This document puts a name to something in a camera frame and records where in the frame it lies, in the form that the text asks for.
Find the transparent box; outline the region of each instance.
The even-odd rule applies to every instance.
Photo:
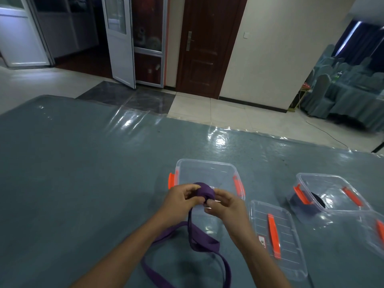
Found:
[[[359,218],[360,236],[366,247],[384,258],[384,215],[372,211]]]
[[[287,200],[303,223],[372,210],[364,197],[340,176],[299,173],[296,177],[297,183]]]
[[[181,159],[175,174],[169,174],[168,187],[202,182],[211,188],[227,190],[245,200],[245,191],[235,166],[206,160]],[[210,236],[219,239],[224,232],[222,221],[204,212],[204,206],[192,209],[192,222]]]
[[[291,214],[284,208],[252,200],[248,214],[258,239],[265,246],[285,276],[293,281],[303,281],[308,276],[303,249]],[[274,217],[281,257],[276,258],[268,215]]]

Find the glass window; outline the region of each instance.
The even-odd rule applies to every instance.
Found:
[[[88,11],[87,0],[68,0],[68,3],[72,13]]]
[[[163,0],[132,0],[133,43],[161,51]]]
[[[135,53],[137,81],[159,84],[161,81],[161,57]]]
[[[124,0],[105,0],[108,28],[127,34],[125,26]]]
[[[67,12],[65,0],[34,0],[39,12]]]
[[[22,0],[0,0],[0,7],[24,9]]]

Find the dark marble tile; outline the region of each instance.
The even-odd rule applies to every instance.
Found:
[[[125,106],[142,111],[152,111],[158,114],[168,114],[174,99],[175,95],[173,94],[138,88]]]
[[[148,88],[133,90],[122,84],[103,81],[77,99],[167,114],[175,95]]]
[[[77,99],[120,106],[125,104],[134,93],[135,90],[125,85],[103,81],[77,97]]]

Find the plastic table cover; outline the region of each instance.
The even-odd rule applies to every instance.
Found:
[[[218,128],[124,107],[40,96],[0,116],[0,286],[67,287],[145,222],[181,158],[233,164],[246,201],[289,209],[300,172],[345,178],[384,213],[381,156]],[[384,261],[351,218],[307,226],[292,213],[309,276],[294,287],[378,287]],[[224,231],[232,287],[253,287]],[[175,287],[221,287],[220,260],[191,250],[187,231],[147,263]],[[153,287],[140,266],[127,287]]]

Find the person's right hand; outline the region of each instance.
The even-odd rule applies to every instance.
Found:
[[[244,200],[221,189],[215,189],[215,199],[208,199],[205,212],[220,218],[233,242],[238,245],[239,239],[254,236]]]

